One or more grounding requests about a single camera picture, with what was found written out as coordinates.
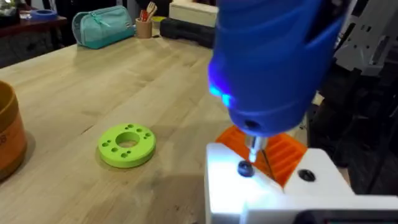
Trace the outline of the white orange left gripper right finger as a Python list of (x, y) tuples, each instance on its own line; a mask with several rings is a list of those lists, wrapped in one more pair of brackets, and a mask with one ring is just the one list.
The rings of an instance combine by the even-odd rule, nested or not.
[(292, 195), (354, 195), (322, 149), (307, 148), (287, 134), (268, 139), (265, 148), (273, 179)]

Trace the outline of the white orange left gripper left finger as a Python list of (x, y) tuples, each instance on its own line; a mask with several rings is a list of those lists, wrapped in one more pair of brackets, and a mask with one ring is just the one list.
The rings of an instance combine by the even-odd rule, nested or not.
[(249, 162), (245, 134), (237, 127), (227, 128), (206, 146), (206, 223), (239, 223), (247, 202), (282, 194), (282, 187), (269, 177), (264, 153)]

